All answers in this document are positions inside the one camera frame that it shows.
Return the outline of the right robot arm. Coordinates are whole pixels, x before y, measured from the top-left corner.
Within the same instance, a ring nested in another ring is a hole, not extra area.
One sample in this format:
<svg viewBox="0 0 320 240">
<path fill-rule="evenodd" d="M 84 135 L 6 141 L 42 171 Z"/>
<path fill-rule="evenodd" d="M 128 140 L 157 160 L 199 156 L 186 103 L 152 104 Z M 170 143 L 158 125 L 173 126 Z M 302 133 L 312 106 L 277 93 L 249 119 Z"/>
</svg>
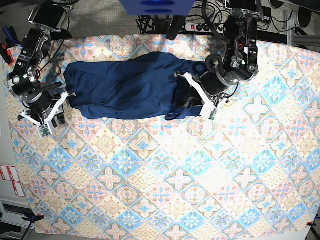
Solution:
<svg viewBox="0 0 320 240">
<path fill-rule="evenodd" d="M 65 91 L 52 96 L 50 91 L 61 87 L 62 83 L 44 85 L 40 82 L 40 64 L 50 56 L 52 34 L 63 32 L 75 4 L 75 0 L 47 0 L 34 8 L 28 18 L 33 28 L 24 37 L 20 55 L 5 83 L 26 108 L 18 115 L 18 120 L 32 122 L 41 138 L 52 135 L 57 124 L 65 122 L 63 104 L 70 94 Z"/>
</svg>

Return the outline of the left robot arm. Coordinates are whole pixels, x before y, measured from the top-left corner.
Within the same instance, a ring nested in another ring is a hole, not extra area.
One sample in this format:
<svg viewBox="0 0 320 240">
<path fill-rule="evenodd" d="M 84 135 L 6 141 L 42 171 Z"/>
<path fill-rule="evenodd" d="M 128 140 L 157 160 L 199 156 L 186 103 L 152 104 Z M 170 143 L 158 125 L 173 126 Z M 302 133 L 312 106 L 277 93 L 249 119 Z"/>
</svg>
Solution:
<svg viewBox="0 0 320 240">
<path fill-rule="evenodd" d="M 213 35 L 225 44 L 225 56 L 210 54 L 205 59 L 207 71 L 201 76 L 189 72 L 174 74 L 187 82 L 188 93 L 180 112 L 167 114 L 167 121 L 178 119 L 192 107 L 200 107 L 200 116 L 214 120 L 219 103 L 231 98 L 226 90 L 239 86 L 240 82 L 251 81 L 259 73 L 257 27 L 258 21 L 265 19 L 261 1 L 226 1 L 225 7 L 231 15 L 223 24 L 223 34 L 217 31 L 219 25 L 209 19 L 207 3 L 206 0 L 202 2 L 202 17 Z"/>
</svg>

